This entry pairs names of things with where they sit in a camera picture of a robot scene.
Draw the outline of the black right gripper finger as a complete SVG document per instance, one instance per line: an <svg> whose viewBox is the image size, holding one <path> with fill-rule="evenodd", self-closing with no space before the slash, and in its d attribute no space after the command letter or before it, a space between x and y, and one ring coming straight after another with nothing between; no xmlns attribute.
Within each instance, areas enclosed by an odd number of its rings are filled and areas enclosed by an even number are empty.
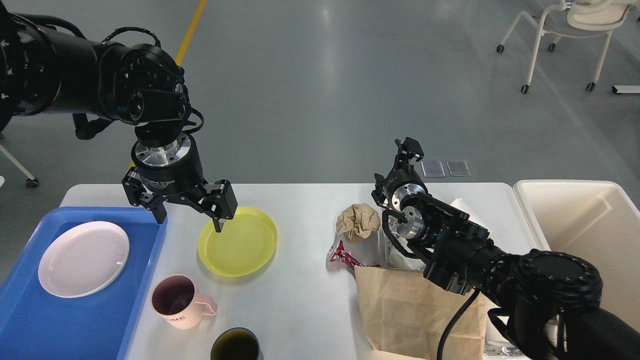
<svg viewBox="0 0 640 360"><path fill-rule="evenodd" d="M412 137L405 137L403 140L395 139L394 142L398 149L394 159L394 171L413 169L414 165L411 161L420 162L425 157L420 143Z"/></svg>

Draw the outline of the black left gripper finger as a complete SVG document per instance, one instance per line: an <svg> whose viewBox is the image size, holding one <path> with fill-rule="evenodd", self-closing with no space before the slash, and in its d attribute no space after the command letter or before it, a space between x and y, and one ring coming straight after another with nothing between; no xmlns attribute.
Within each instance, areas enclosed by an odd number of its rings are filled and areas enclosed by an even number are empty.
<svg viewBox="0 0 640 360"><path fill-rule="evenodd" d="M142 193L140 195L140 205L153 214L157 224L163 224L167 218L167 210L163 203L166 198L164 196L153 193Z"/></svg>
<svg viewBox="0 0 640 360"><path fill-rule="evenodd" d="M205 213L212 219L215 232L221 233L225 221L232 220L238 208L238 201L230 181L205 183L205 197L202 205Z"/></svg>

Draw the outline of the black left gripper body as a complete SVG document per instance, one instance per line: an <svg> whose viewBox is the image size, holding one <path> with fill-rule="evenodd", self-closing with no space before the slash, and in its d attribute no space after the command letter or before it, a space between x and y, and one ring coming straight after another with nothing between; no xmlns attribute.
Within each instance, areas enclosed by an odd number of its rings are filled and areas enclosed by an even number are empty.
<svg viewBox="0 0 640 360"><path fill-rule="evenodd" d="M181 132L166 146L145 146L135 142L131 150L134 163L122 180L128 202L139 207L142 193L152 193L174 204L206 211L201 158L191 134Z"/></svg>

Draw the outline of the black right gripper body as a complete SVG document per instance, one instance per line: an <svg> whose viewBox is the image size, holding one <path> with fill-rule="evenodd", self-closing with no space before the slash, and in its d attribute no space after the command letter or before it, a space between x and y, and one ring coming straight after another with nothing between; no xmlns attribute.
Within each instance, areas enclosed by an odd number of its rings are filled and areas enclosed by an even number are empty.
<svg viewBox="0 0 640 360"><path fill-rule="evenodd" d="M407 196L429 194L425 183L413 168L391 170L386 177L375 173L374 179L375 189L371 196L378 207L400 210L402 200Z"/></svg>

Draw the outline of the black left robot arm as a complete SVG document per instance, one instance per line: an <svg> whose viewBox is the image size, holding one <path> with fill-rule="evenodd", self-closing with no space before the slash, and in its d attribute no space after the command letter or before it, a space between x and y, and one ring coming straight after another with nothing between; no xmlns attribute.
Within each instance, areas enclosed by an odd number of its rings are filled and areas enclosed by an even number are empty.
<svg viewBox="0 0 640 360"><path fill-rule="evenodd" d="M194 132L204 120L192 107L185 70L154 44L91 41L55 16L1 7L1 127L13 117L71 114L75 136L93 139L114 122L134 126L132 165L122 179L128 202L167 216L164 203L186 205L212 219L215 231L238 207L231 183L205 180Z"/></svg>

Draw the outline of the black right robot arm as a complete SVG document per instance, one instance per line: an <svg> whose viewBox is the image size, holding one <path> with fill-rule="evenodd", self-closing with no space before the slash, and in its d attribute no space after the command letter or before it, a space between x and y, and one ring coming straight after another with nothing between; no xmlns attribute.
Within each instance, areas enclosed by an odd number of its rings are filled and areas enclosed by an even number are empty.
<svg viewBox="0 0 640 360"><path fill-rule="evenodd" d="M485 295L496 308L494 328L532 360L637 360L637 330L601 308L603 280L585 259L532 249L524 255L498 248L487 228L434 198L412 161L424 152L411 137L395 140L387 176L375 174L371 196L382 208L382 230L404 257L425 264L423 277L445 291L471 297L449 321L438 344L475 301Z"/></svg>

